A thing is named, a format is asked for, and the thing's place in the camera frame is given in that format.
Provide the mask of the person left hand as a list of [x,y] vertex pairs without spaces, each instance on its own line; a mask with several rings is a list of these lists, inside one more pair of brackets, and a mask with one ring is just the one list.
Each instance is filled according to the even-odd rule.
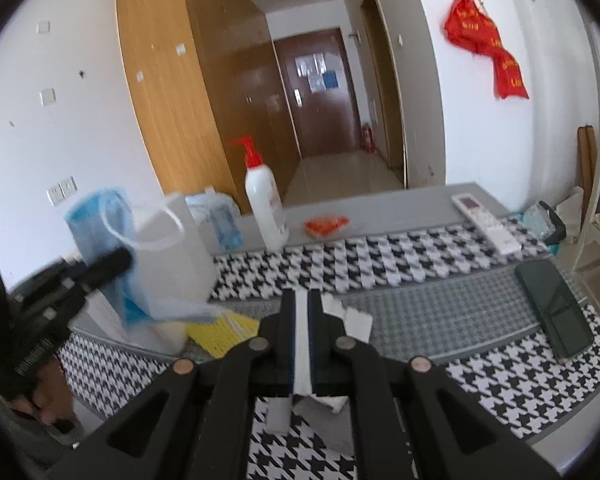
[[72,393],[54,356],[38,370],[38,384],[30,398],[24,400],[24,410],[47,426],[74,419]]

